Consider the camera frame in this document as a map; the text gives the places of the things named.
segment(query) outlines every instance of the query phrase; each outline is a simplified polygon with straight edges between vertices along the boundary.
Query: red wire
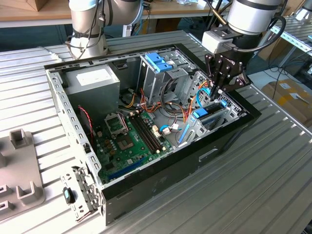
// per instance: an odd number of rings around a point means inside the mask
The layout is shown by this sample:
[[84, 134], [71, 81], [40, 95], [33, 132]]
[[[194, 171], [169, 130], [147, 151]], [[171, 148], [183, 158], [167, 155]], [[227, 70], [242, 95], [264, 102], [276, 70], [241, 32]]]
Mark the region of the red wire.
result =
[[93, 133], [92, 133], [92, 129], [93, 129], [93, 128], [92, 128], [90, 116], [89, 116], [88, 112], [86, 112], [86, 110], [83, 109], [81, 106], [78, 106], [78, 108], [81, 109], [81, 110], [86, 114], [86, 116], [87, 116], [87, 118], [88, 118], [89, 125], [90, 125], [90, 133], [91, 133], [91, 144], [93, 144]]

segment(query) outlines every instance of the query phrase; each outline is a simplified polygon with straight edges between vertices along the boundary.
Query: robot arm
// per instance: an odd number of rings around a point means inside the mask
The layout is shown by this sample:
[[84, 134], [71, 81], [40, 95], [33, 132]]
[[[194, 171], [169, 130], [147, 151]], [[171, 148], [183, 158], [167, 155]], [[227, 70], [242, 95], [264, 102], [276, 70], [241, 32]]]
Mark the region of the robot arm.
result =
[[75, 59], [108, 53], [103, 28], [140, 20], [143, 0], [70, 0], [73, 35], [66, 44]]
[[[274, 16], [282, 0], [233, 0], [228, 20], [213, 11], [222, 27], [205, 32], [202, 45], [213, 54], [205, 56], [207, 74], [212, 81], [211, 98], [222, 92], [244, 87], [251, 82], [245, 75], [248, 61], [253, 52], [259, 51], [276, 41], [284, 31], [286, 20]], [[258, 46], [262, 32], [277, 21], [282, 21], [278, 34], [262, 46]]]

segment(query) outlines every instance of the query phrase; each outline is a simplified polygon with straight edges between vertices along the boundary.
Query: motherboard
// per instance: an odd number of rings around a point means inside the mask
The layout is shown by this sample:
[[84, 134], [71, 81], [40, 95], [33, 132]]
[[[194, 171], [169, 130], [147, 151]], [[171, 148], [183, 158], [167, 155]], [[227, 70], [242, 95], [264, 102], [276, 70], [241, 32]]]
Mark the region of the motherboard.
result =
[[148, 113], [124, 117], [112, 114], [96, 127], [97, 157], [102, 165], [99, 177], [103, 183], [133, 171], [172, 150], [170, 143], [155, 136]]

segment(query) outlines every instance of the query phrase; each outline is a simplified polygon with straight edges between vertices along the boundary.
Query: blue pci slot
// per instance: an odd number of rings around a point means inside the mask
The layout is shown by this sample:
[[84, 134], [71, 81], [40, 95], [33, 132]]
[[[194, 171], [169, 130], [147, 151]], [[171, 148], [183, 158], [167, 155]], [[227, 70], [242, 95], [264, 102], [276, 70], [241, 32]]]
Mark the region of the blue pci slot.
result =
[[131, 165], [129, 165], [128, 167], [125, 167], [124, 169], [121, 169], [119, 170], [118, 172], [115, 172], [111, 175], [108, 176], [108, 179], [111, 180], [111, 179], [114, 179], [114, 178], [118, 178], [118, 177], [121, 177], [122, 175], [134, 170], [135, 168], [139, 167], [142, 163], [142, 161], [144, 160], [145, 158], [142, 158], [140, 159], [139, 161], [137, 162], [134, 162], [132, 163]]

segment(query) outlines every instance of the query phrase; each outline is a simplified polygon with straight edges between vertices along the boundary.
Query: chip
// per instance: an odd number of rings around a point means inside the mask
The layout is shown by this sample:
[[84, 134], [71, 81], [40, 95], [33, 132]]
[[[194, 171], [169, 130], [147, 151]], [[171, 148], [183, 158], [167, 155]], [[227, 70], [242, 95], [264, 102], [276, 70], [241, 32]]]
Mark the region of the chip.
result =
[[121, 150], [126, 150], [134, 146], [129, 135], [123, 135], [116, 139], [117, 145]]
[[112, 162], [110, 162], [110, 163], [108, 163], [108, 164], [105, 165], [105, 169], [106, 169], [106, 170], [109, 170], [109, 169], [112, 169], [112, 168], [114, 168], [114, 165], [113, 165]]

